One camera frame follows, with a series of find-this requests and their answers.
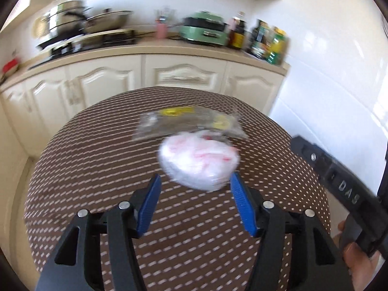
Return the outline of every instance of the clear plastic package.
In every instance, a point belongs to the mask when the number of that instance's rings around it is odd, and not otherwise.
[[[177,183],[204,191],[224,187],[239,164],[236,148],[211,131],[182,132],[167,137],[159,147],[159,163]]]
[[[218,131],[232,138],[248,138],[236,115],[228,115],[201,106],[179,106],[142,114],[132,140],[202,129]]]

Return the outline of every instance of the pot handle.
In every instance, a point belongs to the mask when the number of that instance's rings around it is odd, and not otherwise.
[[[68,11],[65,13],[65,15],[73,15],[73,16],[77,16],[79,17],[80,19],[84,20],[84,21],[87,21],[88,18],[84,15],[84,14],[79,14],[77,12],[71,12],[71,11]]]

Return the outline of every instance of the round table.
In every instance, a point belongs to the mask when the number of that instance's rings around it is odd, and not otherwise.
[[[30,182],[25,221],[38,270],[81,208],[105,211],[162,176],[162,193],[149,231],[133,240],[148,291],[244,290],[258,239],[240,222],[229,185],[206,193],[180,186],[160,169],[163,138],[132,142],[141,113],[198,105],[235,109],[249,140],[231,139],[241,156],[238,171],[248,186],[288,211],[316,211],[326,230],[330,214],[324,189],[305,161],[289,149],[290,136],[242,101],[186,88],[152,87],[104,100],[75,116],[50,141]],[[286,236],[278,290],[286,290],[291,236]],[[112,290],[107,239],[101,239],[106,290]]]

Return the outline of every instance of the green electric cooker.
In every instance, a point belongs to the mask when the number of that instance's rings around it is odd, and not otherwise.
[[[194,44],[226,46],[225,26],[222,17],[202,11],[185,18],[180,35],[183,40]]]

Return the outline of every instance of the metal screw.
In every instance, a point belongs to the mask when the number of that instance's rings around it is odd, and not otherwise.
[[[314,210],[307,209],[307,210],[305,211],[305,215],[307,215],[309,218],[312,218],[312,217],[315,216],[315,212],[314,212]]]
[[[263,202],[263,207],[266,209],[272,209],[275,206],[275,204],[272,201],[264,201]]]
[[[122,201],[119,203],[120,209],[128,209],[131,206],[131,204],[128,201]]]
[[[88,210],[86,210],[86,209],[81,209],[80,211],[77,212],[77,215],[78,215],[80,218],[86,217],[86,216],[88,215]]]

